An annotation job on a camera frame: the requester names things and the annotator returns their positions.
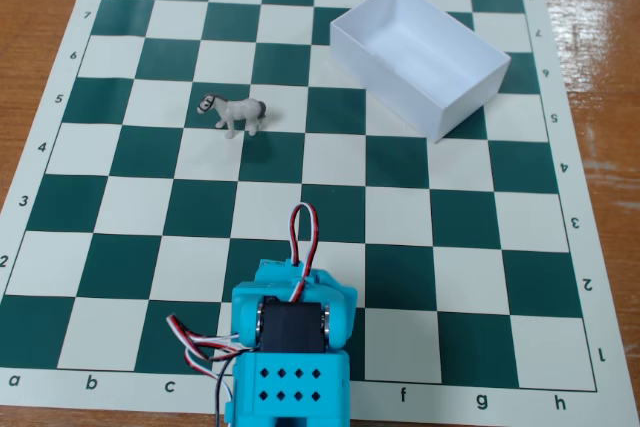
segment wooden table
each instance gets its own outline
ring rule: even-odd
[[[0,0],[0,200],[3,202],[74,2]],[[637,396],[640,394],[637,132],[640,0],[547,2]],[[0,407],[0,425],[186,427],[210,426],[212,421],[209,416],[192,414]],[[353,422],[353,425],[382,424]]]

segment open cardboard box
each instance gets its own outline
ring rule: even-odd
[[[434,142],[498,93],[511,61],[428,0],[365,0],[331,23],[331,54]]]

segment horse head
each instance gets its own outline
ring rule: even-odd
[[[198,113],[204,114],[211,109],[215,109],[216,99],[220,99],[223,102],[229,102],[227,99],[218,94],[207,94],[205,95],[200,103],[198,104]]]

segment horse figurine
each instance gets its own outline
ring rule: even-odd
[[[225,136],[227,139],[232,139],[236,133],[234,120],[246,119],[249,135],[256,135],[261,120],[264,119],[267,106],[264,105],[264,102],[255,99],[227,100],[221,95],[207,94],[198,105],[198,113],[204,114],[211,109],[216,109],[220,115],[220,121],[216,123],[216,128],[221,129],[227,124],[229,131]]]

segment blue robot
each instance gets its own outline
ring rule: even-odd
[[[296,302],[292,292],[301,279]],[[253,282],[233,289],[231,330],[254,348],[233,367],[233,427],[348,427],[349,356],[357,291],[323,270],[261,260]]]

